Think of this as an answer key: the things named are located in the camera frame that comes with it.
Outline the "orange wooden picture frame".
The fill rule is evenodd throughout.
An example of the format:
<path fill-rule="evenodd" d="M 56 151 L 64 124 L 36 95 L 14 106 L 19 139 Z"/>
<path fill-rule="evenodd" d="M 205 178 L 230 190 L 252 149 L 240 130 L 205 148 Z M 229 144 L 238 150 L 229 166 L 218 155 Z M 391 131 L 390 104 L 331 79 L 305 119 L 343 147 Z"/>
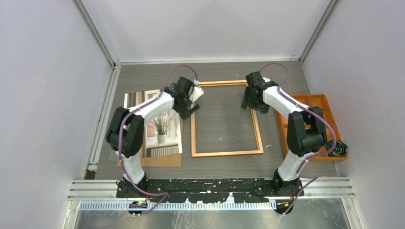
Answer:
<path fill-rule="evenodd" d="M 230 80 L 230 81 L 210 81 L 210 82 L 199 82 L 200 87 L 218 87 L 218 86 L 248 86 L 246 80 Z M 247 151 L 227 151 L 227 152 L 210 152 L 210 153 L 198 153 L 196 150 L 196 125 L 195 125 L 195 114 L 191 115 L 191 157 L 214 157 L 214 156 L 246 156 L 246 155 L 261 155 L 264 153 L 264 148 L 262 145 L 261 134 L 259 130 L 257 115 L 254 110 L 251 109 L 251 117 L 253 121 L 253 127 L 255 132 L 255 140 L 257 150 L 247 150 Z"/>

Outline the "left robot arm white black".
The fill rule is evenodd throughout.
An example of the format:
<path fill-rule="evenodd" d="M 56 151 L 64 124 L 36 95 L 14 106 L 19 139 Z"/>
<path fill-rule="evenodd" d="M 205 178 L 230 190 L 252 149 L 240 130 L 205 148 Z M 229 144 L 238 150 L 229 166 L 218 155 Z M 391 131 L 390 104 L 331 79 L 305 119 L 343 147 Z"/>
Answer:
<path fill-rule="evenodd" d="M 164 87 L 143 103 L 131 108 L 120 106 L 114 111 L 106 141 L 116 152 L 124 182 L 134 197 L 139 198 L 147 193 L 147 176 L 139 156 L 146 124 L 169 110 L 174 110 L 182 119 L 189 118 L 199 109 L 195 102 L 203 94 L 198 80 L 180 77 L 176 83 Z"/>

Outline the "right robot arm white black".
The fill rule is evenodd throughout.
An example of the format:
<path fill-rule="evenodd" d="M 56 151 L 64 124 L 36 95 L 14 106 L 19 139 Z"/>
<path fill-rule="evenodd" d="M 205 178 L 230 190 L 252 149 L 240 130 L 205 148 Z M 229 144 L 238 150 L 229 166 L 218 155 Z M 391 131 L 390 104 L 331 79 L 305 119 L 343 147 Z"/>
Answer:
<path fill-rule="evenodd" d="M 241 107 L 262 114 L 273 108 L 288 121 L 288 153 L 275 170 L 271 187 L 276 195 L 291 194 L 299 186 L 299 174 L 307 160 L 327 143 L 323 112 L 318 106 L 310 107 L 297 101 L 276 82 L 263 78 L 260 72 L 250 73 L 245 78 L 247 87 Z"/>

